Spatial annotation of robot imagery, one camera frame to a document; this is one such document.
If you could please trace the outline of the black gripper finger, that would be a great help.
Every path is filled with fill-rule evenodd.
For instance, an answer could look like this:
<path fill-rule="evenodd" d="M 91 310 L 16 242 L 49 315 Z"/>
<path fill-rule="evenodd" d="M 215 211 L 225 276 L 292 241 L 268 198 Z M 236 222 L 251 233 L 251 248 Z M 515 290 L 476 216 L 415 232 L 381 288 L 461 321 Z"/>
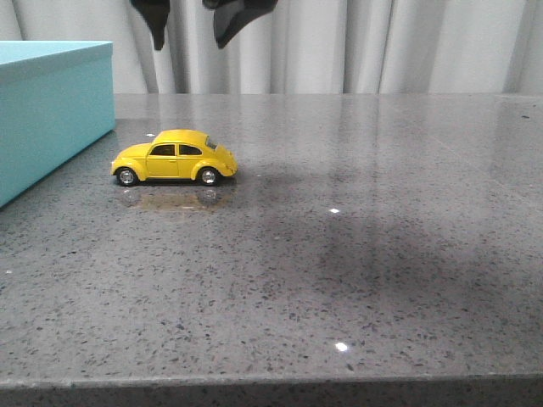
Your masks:
<path fill-rule="evenodd" d="M 246 25 L 271 13 L 277 0 L 203 0 L 202 4 L 214 11 L 214 37 L 223 49 Z"/>
<path fill-rule="evenodd" d="M 130 4 L 140 13 L 149 28 L 154 50 L 160 51 L 165 44 L 165 27 L 170 13 L 170 1 L 131 0 Z"/>

